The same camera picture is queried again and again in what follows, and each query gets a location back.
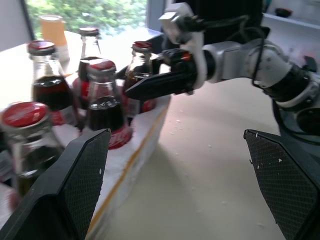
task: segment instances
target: tree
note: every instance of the tree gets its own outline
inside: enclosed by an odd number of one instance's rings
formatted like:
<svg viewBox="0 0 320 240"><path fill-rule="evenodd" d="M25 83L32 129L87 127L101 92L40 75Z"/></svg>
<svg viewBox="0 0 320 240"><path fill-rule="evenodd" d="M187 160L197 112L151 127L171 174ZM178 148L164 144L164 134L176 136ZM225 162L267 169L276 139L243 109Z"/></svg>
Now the tree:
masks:
<svg viewBox="0 0 320 240"><path fill-rule="evenodd" d="M143 27L147 0L26 0L36 38L41 37L40 15L62 16L67 31L98 27L102 35L114 36L128 28Z"/></svg>

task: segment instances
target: cola bottle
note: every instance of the cola bottle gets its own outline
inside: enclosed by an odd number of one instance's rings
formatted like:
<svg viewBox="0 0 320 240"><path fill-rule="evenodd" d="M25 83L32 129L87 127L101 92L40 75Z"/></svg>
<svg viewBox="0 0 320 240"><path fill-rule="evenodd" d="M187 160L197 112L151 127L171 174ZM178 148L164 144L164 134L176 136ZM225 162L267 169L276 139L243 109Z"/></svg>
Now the cola bottle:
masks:
<svg viewBox="0 0 320 240"><path fill-rule="evenodd" d="M116 65L107 59L96 59L91 61L87 70L90 86L84 131L110 129L109 149L119 148L131 139L132 129L125 118L116 85Z"/></svg>
<svg viewBox="0 0 320 240"><path fill-rule="evenodd" d="M22 197L64 151L53 133L50 114L48 106L39 102L13 104L2 113L1 128L16 176L13 185Z"/></svg>
<svg viewBox="0 0 320 240"><path fill-rule="evenodd" d="M78 126L77 102L56 58L55 45L34 40L29 43L28 52L33 60L33 100L50 108L54 125Z"/></svg>
<svg viewBox="0 0 320 240"><path fill-rule="evenodd" d="M132 45L132 61L125 72L122 94L125 95L127 89L152 74L152 45L147 41L135 41ZM156 100L135 100L125 97L124 106L131 125L133 118L137 114L148 112L155 108Z"/></svg>
<svg viewBox="0 0 320 240"><path fill-rule="evenodd" d="M88 108L89 78L87 67L92 60L101 59L98 37L99 29L96 27L81 27L79 29L82 40L82 52L78 69L78 78L73 83L73 89L78 96L82 109Z"/></svg>

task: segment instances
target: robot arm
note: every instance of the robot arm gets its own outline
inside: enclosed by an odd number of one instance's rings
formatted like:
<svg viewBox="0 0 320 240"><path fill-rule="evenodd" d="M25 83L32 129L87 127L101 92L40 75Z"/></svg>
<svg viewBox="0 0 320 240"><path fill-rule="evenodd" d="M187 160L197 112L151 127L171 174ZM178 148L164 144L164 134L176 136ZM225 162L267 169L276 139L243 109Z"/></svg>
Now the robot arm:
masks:
<svg viewBox="0 0 320 240"><path fill-rule="evenodd" d="M205 81L254 78L253 85L283 111L293 114L298 128L320 136L320 81L290 62L278 46L268 40L262 45L261 39L246 44L224 41L203 46L202 29L206 24L194 16L186 3L171 4L160 20L170 41L180 44L180 48L163 51L155 61L157 66L169 65L171 71L140 81L127 90L128 97L146 100L168 94L193 94ZM230 21L220 21L218 27Z"/></svg>

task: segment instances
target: window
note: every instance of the window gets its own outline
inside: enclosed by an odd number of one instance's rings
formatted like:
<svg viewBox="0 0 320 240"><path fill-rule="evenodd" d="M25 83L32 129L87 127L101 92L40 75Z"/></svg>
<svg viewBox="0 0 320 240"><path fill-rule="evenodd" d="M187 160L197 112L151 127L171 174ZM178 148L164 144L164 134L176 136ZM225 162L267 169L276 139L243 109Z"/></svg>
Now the window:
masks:
<svg viewBox="0 0 320 240"><path fill-rule="evenodd" d="M152 18L161 16L165 6L165 0L25 0L25 3L35 38L42 35L40 15L62 16L65 29L74 33L83 26L98 27L105 39L148 27L148 12L153 11Z"/></svg>

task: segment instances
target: bottle cap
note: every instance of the bottle cap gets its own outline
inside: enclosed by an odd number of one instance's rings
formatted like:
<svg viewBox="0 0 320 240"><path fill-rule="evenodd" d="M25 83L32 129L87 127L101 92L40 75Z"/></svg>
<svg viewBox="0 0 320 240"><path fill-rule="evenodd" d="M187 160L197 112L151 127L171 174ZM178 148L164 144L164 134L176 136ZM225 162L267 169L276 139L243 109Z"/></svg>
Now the bottle cap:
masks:
<svg viewBox="0 0 320 240"><path fill-rule="evenodd" d="M28 44L27 51L34 56L47 56L56 52L56 47L50 41L33 40Z"/></svg>
<svg viewBox="0 0 320 240"><path fill-rule="evenodd" d="M99 28L90 26L80 27L79 33L84 37L96 37L99 35Z"/></svg>
<svg viewBox="0 0 320 240"><path fill-rule="evenodd" d="M152 44L147 41L135 41L132 44L132 49L138 53L148 54L152 52Z"/></svg>
<svg viewBox="0 0 320 240"><path fill-rule="evenodd" d="M9 135L31 135L51 126L47 105L20 102L9 106L2 114L1 127Z"/></svg>
<svg viewBox="0 0 320 240"><path fill-rule="evenodd" d="M93 74L95 76L104 76L108 74L114 74L117 68L113 61L100 58L91 60L87 70L89 74Z"/></svg>

